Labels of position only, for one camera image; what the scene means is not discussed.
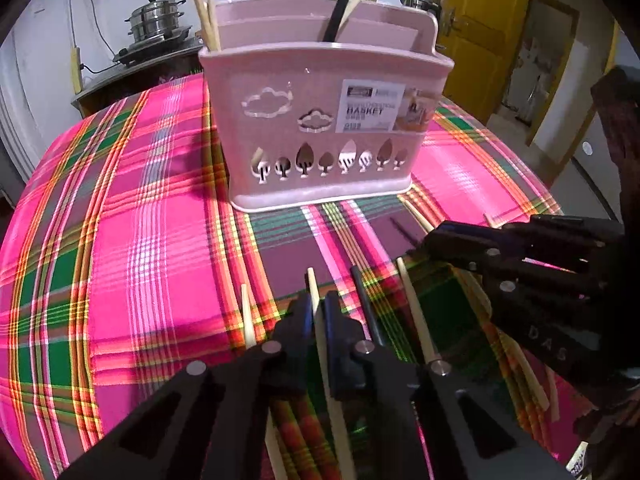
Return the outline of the pink plaid tablecloth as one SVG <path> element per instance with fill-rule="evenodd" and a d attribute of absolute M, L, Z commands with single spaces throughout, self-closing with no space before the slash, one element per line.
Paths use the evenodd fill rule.
<path fill-rule="evenodd" d="M 33 479 L 53 479 L 186 364 L 244 350 L 240 298 L 267 337 L 313 273 L 420 358 L 396 261 L 422 223 L 500 226 L 558 214 L 510 148 L 461 108 L 428 127 L 401 196 L 242 214 L 192 75 L 122 99 L 62 133 L 1 245 L 1 430 Z"/>

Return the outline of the pink plastic utensil basket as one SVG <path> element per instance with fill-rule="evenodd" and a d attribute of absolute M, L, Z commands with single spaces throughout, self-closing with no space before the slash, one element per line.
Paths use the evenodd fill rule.
<path fill-rule="evenodd" d="M 359 3 L 334 41 L 334 0 L 219 3 L 201 50 L 236 209 L 406 192 L 454 63 L 433 14 Z"/>

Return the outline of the yellow wooden door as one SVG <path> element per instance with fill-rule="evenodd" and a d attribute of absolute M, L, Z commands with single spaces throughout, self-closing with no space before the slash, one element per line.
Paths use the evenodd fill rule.
<path fill-rule="evenodd" d="M 501 102 L 527 6 L 528 0 L 444 0 L 438 43 L 454 61 L 444 96 L 483 124 Z"/>

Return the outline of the white electric kettle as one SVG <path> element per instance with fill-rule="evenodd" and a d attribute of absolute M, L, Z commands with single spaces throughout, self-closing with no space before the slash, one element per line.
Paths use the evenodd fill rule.
<path fill-rule="evenodd" d="M 433 14 L 439 14 L 440 6 L 437 3 L 428 2 L 425 0 L 399 0 L 403 6 L 411 9 L 418 9 L 425 12 L 432 12 Z"/>

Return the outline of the portable gas stove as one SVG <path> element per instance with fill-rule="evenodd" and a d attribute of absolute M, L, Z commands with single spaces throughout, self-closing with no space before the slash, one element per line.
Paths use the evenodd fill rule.
<path fill-rule="evenodd" d="M 113 62 L 129 66 L 178 50 L 189 36 L 191 27 L 178 27 L 166 34 L 130 44 L 115 54 Z"/>

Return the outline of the stainless steel steamer pot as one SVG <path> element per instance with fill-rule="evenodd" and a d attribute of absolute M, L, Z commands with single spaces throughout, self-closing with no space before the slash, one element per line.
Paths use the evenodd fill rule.
<path fill-rule="evenodd" d="M 126 23 L 134 42 L 164 36 L 178 29 L 183 16 L 180 6 L 185 3 L 186 0 L 149 0 L 132 11 Z"/>

